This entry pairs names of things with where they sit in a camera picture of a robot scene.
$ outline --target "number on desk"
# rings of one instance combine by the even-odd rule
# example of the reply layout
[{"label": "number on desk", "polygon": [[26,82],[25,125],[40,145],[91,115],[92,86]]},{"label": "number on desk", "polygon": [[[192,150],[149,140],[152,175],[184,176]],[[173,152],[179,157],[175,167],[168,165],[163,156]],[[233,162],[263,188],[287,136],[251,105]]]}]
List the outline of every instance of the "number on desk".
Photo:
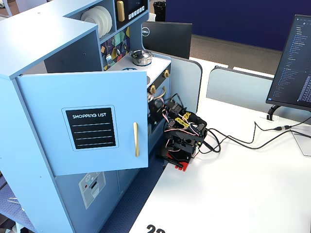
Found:
[{"label": "number on desk", "polygon": [[[154,225],[151,225],[151,224],[147,227],[147,229],[150,230],[147,233],[154,233],[156,231],[156,227]],[[156,233],[165,233],[165,231],[162,229],[157,229]]]}]

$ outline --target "pot lid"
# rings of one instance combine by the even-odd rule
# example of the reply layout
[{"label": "pot lid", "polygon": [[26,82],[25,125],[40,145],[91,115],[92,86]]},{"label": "pot lid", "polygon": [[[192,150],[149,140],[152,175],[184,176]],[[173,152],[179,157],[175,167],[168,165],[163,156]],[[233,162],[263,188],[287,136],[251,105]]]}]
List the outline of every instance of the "pot lid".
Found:
[{"label": "pot lid", "polygon": [[146,50],[137,50],[132,53],[132,57],[138,60],[148,60],[152,57],[152,54]]}]

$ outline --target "dell monitor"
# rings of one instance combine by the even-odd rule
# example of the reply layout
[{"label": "dell monitor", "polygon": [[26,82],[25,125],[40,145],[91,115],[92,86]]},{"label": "dell monitor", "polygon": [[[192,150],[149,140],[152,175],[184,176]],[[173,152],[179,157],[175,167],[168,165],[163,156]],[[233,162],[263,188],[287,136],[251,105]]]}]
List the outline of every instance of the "dell monitor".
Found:
[{"label": "dell monitor", "polygon": [[192,23],[144,22],[142,42],[147,50],[189,59]]},{"label": "dell monitor", "polygon": [[311,111],[310,16],[295,16],[266,103]]}]

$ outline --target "gold door handle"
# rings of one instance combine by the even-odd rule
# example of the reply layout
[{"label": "gold door handle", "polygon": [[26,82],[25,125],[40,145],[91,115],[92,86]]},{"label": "gold door handle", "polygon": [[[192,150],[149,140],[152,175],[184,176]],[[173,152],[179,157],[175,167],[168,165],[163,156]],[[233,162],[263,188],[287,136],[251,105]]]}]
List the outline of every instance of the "gold door handle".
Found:
[{"label": "gold door handle", "polygon": [[138,142],[138,124],[134,122],[134,141],[135,141],[135,156],[139,156],[139,142]]}]

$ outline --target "blue wall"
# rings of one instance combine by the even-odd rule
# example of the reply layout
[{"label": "blue wall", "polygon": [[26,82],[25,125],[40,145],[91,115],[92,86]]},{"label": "blue wall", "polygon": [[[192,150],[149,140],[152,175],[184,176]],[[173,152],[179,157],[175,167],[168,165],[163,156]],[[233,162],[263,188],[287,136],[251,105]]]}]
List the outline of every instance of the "blue wall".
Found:
[{"label": "blue wall", "polygon": [[193,23],[193,34],[283,50],[295,14],[311,0],[167,0],[166,21]]}]

